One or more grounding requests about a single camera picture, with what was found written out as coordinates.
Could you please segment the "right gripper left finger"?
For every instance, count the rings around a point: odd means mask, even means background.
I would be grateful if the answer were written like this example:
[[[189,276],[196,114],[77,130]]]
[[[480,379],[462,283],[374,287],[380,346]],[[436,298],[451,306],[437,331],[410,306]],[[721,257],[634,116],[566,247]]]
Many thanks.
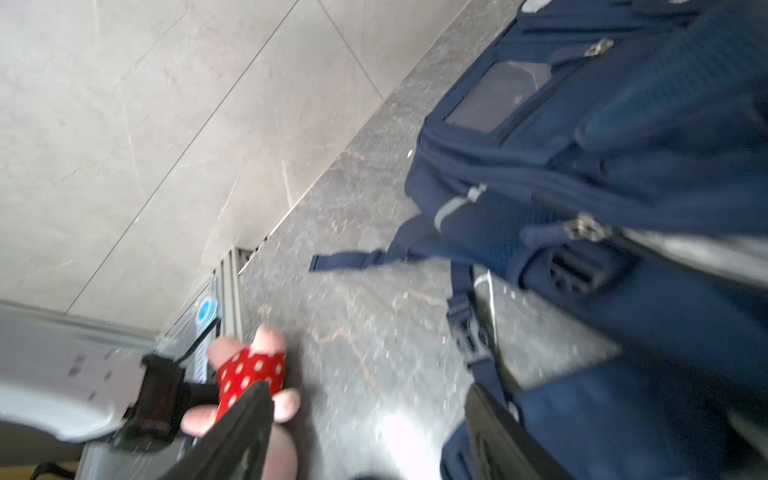
[[[267,384],[255,383],[160,480],[261,479],[273,414]]]

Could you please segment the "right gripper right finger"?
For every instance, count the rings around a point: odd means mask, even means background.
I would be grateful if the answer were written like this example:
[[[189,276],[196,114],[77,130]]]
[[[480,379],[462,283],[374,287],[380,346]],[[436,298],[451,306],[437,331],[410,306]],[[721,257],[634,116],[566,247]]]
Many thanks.
[[[465,403],[472,479],[572,479],[482,386]]]

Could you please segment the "navy blue student backpack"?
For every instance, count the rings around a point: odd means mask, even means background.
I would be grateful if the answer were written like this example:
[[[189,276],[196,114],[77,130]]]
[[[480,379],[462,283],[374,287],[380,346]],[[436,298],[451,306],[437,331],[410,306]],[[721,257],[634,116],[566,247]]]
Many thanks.
[[[419,214],[385,250],[442,257],[446,320],[487,390],[572,479],[758,475],[767,449],[767,5],[527,1],[417,138]],[[506,387],[482,266],[620,353]]]

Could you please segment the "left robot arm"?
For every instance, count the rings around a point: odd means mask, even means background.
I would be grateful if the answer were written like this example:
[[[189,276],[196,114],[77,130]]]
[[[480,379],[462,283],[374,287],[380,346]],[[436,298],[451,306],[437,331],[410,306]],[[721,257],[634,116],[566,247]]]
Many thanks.
[[[183,354],[150,332],[4,303],[1,418],[70,443],[154,453],[181,433],[184,414],[215,405]]]

